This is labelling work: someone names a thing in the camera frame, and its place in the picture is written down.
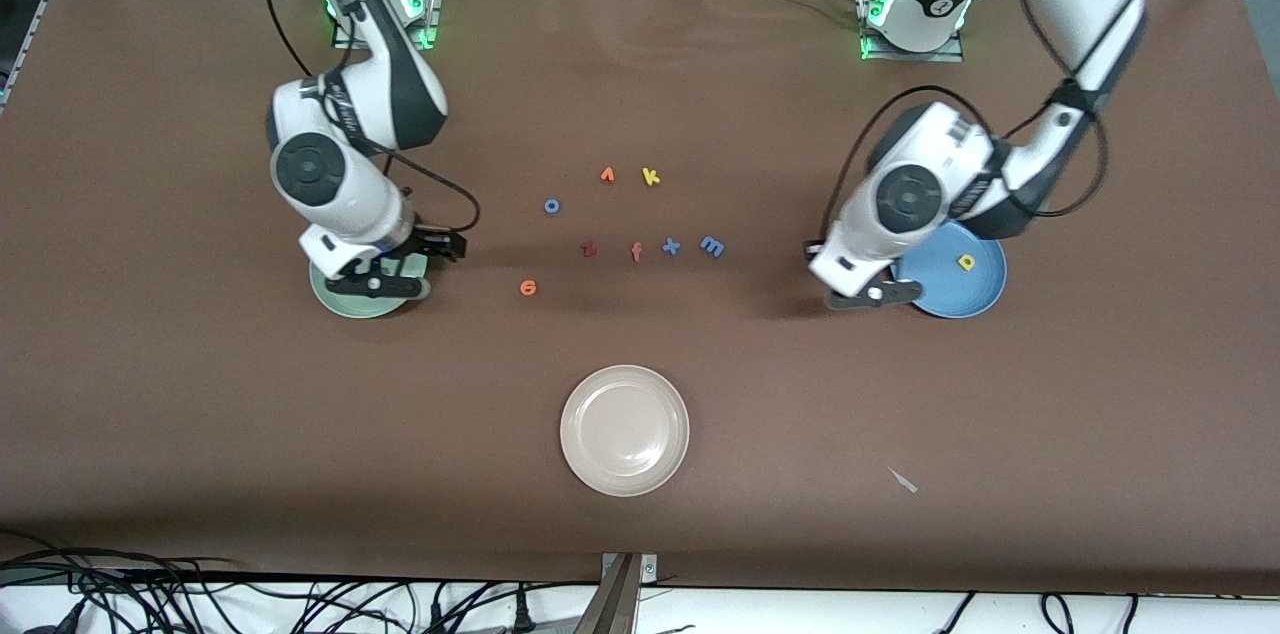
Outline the blue plate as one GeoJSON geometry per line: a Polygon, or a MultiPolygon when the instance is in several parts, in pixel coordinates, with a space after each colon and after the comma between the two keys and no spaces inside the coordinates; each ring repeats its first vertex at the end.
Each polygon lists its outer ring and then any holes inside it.
{"type": "Polygon", "coordinates": [[[965,319],[992,309],[1002,296],[1009,264],[1002,245],[982,240],[960,223],[942,223],[925,241],[890,266],[896,279],[920,282],[924,293],[911,302],[936,318],[965,319]],[[956,260],[964,254],[977,259],[972,272],[956,260]]]}

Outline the metal table edge bracket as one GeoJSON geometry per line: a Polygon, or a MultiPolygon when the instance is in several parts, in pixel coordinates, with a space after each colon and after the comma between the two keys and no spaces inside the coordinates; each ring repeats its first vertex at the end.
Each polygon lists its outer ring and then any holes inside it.
{"type": "Polygon", "coordinates": [[[600,584],[573,634],[635,634],[640,589],[657,581],[657,555],[608,553],[600,584]]]}

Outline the green plate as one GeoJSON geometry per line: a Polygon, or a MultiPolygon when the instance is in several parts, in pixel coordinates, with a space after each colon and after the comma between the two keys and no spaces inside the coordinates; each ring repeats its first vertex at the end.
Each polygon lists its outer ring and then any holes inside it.
{"type": "MultiPolygon", "coordinates": [[[[413,254],[406,259],[381,259],[379,268],[384,277],[416,277],[426,280],[430,259],[413,254]]],[[[308,279],[316,300],[328,310],[342,318],[372,319],[385,316],[401,309],[408,300],[369,298],[357,295],[338,295],[326,288],[326,278],[314,265],[308,264],[308,279]]]]}

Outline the beige plate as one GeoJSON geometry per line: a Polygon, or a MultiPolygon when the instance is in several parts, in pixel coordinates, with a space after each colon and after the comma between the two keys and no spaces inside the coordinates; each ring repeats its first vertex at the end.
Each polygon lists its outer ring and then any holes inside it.
{"type": "Polygon", "coordinates": [[[616,498],[664,485],[689,450],[691,423],[677,388],[658,371],[618,364],[586,375],[570,393],[559,446],[573,475],[616,498]]]}

